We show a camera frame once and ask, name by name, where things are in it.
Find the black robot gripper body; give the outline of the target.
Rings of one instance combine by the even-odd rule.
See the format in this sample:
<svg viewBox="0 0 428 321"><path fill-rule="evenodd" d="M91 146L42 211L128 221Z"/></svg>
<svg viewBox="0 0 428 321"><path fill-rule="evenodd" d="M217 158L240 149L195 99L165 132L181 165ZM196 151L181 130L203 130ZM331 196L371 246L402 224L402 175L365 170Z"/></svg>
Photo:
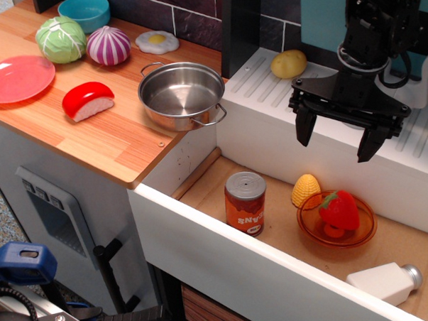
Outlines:
<svg viewBox="0 0 428 321"><path fill-rule="evenodd" d="M304 104L311 110L316 111L317 117L323 116L328 119L344 122L365 131L370 127L383 126L389 128L388 138L398 136L402 129L402 122L412 110L402 108L391 116L387 112L369 112L354 105L347 105L344 92L349 85L344 83L348 75L341 75L341 71L329 77L305 78L296 77L292 81L292 96L289 107L295 114L299 105Z"/></svg>

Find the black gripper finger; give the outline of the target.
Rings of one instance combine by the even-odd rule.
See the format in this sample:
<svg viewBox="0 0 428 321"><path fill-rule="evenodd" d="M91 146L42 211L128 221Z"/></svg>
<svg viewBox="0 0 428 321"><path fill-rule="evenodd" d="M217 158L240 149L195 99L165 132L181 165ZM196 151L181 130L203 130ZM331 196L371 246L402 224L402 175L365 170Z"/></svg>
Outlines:
<svg viewBox="0 0 428 321"><path fill-rule="evenodd" d="M297 129L297 140L303 146L308 146L309 140L314 131L316 120L316 111L311 110L304 104L299 105L297 109L297 117L295 119L295 126Z"/></svg>
<svg viewBox="0 0 428 321"><path fill-rule="evenodd" d="M365 129L357 152L359 163L368 162L374 156L387 139L388 132L389 128L385 126Z"/></svg>

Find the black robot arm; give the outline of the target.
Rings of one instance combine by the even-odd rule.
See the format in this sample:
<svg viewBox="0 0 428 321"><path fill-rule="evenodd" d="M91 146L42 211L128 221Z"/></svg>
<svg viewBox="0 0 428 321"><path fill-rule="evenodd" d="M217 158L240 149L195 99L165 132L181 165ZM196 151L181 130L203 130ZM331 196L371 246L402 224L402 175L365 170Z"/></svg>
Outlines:
<svg viewBox="0 0 428 321"><path fill-rule="evenodd" d="M341 69L329 77L295 78L289 106L297 140L307 146L318 116L364 130L359 162L397 137L413 109L428 103L428 56L419 81L410 78L408 52L424 30L421 0L346 0L346 35L338 48Z"/></svg>

